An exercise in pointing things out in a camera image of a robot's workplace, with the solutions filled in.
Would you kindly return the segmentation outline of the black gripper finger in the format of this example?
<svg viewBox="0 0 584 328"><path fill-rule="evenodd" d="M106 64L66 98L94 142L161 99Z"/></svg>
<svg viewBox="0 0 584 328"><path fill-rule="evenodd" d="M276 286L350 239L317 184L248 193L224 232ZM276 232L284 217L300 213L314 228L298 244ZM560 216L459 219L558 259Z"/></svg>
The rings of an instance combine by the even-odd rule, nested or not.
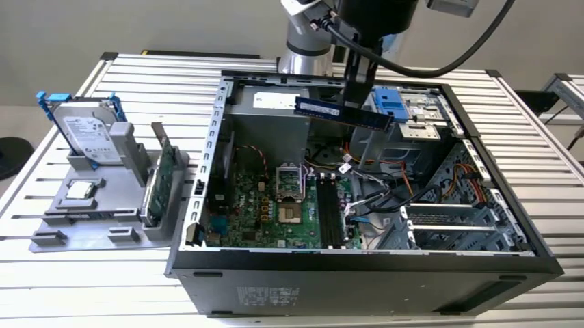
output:
<svg viewBox="0 0 584 328"><path fill-rule="evenodd" d="M344 72L345 86L342 91L342 104L360 109L364 104L365 61L362 56L350 49Z"/></svg>
<svg viewBox="0 0 584 328"><path fill-rule="evenodd" d="M380 39L373 36L364 36L364 48L371 50L371 53L375 55L380 55ZM371 94L371 90L373 88L373 82L376 79L376 71L379 68L379 64L372 59L364 59L367 61L367 79L365 79L365 98L368 98Z"/></svg>

